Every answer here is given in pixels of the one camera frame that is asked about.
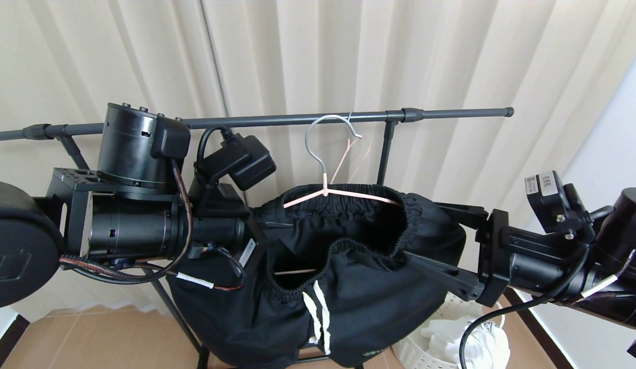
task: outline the tiled floor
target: tiled floor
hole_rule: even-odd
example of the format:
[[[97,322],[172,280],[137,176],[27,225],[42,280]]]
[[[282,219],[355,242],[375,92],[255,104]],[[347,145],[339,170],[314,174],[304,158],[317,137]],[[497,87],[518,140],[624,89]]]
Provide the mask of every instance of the tiled floor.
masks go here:
[[[508,369],[551,369],[543,349],[517,315],[505,323],[511,358]],[[315,355],[316,350],[302,355]],[[4,369],[196,368],[193,346],[171,317],[142,313],[128,306],[111,311],[100,306],[82,313],[56,311],[29,325],[6,360]],[[212,357],[211,369],[228,367]],[[293,366],[298,369],[334,368],[331,361]],[[402,369],[391,350],[365,363],[365,369]]]

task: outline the curtain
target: curtain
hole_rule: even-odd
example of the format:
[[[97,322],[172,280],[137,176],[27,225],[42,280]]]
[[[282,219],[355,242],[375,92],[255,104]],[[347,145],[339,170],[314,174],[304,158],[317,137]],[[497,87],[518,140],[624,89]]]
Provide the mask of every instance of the curtain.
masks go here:
[[[0,131],[101,122],[108,102],[185,118],[511,106],[511,118],[400,124],[386,185],[503,209],[521,227],[531,216],[523,178],[566,169],[635,55],[636,0],[0,2]],[[370,154],[362,161],[367,147],[355,146],[337,181],[359,168],[353,182],[375,182],[383,124],[355,128]],[[238,129],[278,167],[248,191],[251,206],[320,181],[305,130]],[[345,128],[313,134],[333,173]],[[77,142],[95,168],[100,136]],[[0,142],[0,180],[32,196],[46,193],[53,167],[73,166],[55,141]],[[186,182],[192,175],[187,163]],[[470,241],[462,265],[476,260]],[[72,272],[13,308],[36,320],[90,301],[165,311],[149,285]]]

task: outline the metal hanger hook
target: metal hanger hook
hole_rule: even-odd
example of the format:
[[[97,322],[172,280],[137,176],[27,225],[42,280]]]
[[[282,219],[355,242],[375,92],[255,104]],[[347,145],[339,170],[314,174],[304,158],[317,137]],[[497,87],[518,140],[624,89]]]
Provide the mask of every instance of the metal hanger hook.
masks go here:
[[[341,115],[336,115],[336,114],[329,114],[329,115],[323,115],[322,117],[316,119],[315,121],[313,121],[313,123],[311,123],[311,125],[309,126],[309,129],[306,130],[306,134],[304,135],[304,144],[306,145],[306,151],[309,152],[309,154],[318,161],[318,163],[320,163],[320,165],[322,166],[322,172],[324,174],[327,174],[327,166],[324,165],[324,161],[322,161],[322,159],[320,159],[320,157],[318,157],[315,152],[313,152],[313,150],[311,150],[311,147],[309,147],[309,134],[311,133],[311,129],[313,129],[313,127],[315,127],[316,124],[320,123],[321,121],[327,120],[327,119],[339,119],[341,121],[343,121],[345,124],[347,124],[347,128],[349,128],[350,132],[352,132],[352,134],[356,137],[356,138],[363,138],[362,135],[359,135],[357,133],[357,131],[355,131],[355,128],[352,126],[352,123],[350,122],[350,117],[352,117],[352,113],[350,113],[347,118],[342,117]]]

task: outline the white drawstring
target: white drawstring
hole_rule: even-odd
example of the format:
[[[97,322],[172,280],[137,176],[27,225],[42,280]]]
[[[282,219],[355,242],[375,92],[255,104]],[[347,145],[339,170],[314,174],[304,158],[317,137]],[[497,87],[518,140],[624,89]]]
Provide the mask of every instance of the white drawstring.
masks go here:
[[[313,283],[313,291],[322,305],[322,324],[320,323],[320,320],[318,320],[318,306],[316,306],[309,294],[302,292],[306,309],[308,309],[309,314],[311,314],[311,318],[313,319],[313,337],[309,339],[309,343],[318,343],[320,341],[320,336],[322,336],[320,334],[320,327],[322,326],[322,331],[324,332],[324,353],[325,355],[329,355],[332,353],[330,348],[332,335],[328,330],[330,324],[329,308],[327,308],[327,300],[325,300],[324,294],[320,289],[320,285],[317,280]]]

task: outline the black fabric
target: black fabric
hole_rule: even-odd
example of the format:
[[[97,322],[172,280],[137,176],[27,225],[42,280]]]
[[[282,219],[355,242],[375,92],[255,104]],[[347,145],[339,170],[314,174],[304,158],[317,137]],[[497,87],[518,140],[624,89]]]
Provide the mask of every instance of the black fabric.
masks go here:
[[[308,346],[313,321],[302,299],[318,305],[318,280],[331,316],[331,358],[357,366],[404,338],[441,306],[446,289],[407,266],[404,250],[456,265],[465,233],[434,203],[378,185],[334,189],[401,203],[318,196],[284,209],[320,185],[296,187],[255,208],[271,244],[257,273],[239,290],[209,290],[168,278],[184,319],[215,355],[237,367],[287,367]],[[316,269],[275,276],[274,272]],[[223,258],[185,261],[179,271],[212,282],[234,282]],[[323,350],[324,341],[318,346]]]

